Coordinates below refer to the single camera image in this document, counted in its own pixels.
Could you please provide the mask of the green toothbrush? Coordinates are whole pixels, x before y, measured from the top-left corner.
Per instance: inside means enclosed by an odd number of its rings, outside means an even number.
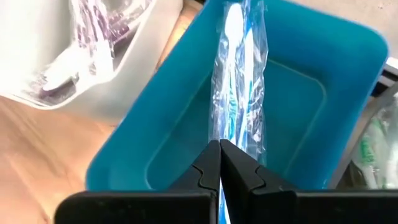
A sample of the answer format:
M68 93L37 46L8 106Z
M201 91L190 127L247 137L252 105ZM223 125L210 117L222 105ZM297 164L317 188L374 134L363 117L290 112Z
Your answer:
M398 189L398 107L371 119L353 156L369 189Z

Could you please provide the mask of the clear translucent plastic bin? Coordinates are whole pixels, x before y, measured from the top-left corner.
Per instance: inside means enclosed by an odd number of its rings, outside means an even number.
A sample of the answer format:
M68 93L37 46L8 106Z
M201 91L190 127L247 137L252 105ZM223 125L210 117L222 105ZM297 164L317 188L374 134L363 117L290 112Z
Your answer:
M355 147L359 143L359 139L370 124L371 118L383 107L385 107L388 102L393 100L394 94L398 92L398 82L395 82L391 87L381 93L377 98L371 100L364 108L361 116L356 122L356 126L350 136L350 139L344 149L341 159L338 163L337 168L334 170L332 177L328 183L329 189L335 189L341 180L347 166L349 165Z

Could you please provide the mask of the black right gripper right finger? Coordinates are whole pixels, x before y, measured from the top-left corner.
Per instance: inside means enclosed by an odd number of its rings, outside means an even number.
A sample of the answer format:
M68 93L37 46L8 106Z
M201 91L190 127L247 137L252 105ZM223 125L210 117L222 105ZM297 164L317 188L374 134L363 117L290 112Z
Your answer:
M231 224L398 224L398 190L300 190L222 140Z

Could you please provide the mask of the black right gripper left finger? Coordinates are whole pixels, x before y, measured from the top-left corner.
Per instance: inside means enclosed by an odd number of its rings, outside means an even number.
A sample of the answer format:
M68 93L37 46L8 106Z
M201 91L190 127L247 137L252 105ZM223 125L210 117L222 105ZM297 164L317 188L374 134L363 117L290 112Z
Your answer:
M160 191L83 191L56 209L55 224L218 224L221 146L210 141Z

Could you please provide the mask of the blue plastic bin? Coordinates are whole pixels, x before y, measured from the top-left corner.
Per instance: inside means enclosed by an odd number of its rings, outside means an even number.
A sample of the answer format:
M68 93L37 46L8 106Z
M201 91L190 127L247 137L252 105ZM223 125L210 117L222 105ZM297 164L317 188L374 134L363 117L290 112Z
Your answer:
M208 143L211 73L228 2L207 0L86 172L88 190L168 187ZM267 167L324 189L389 55L365 26L263 0Z

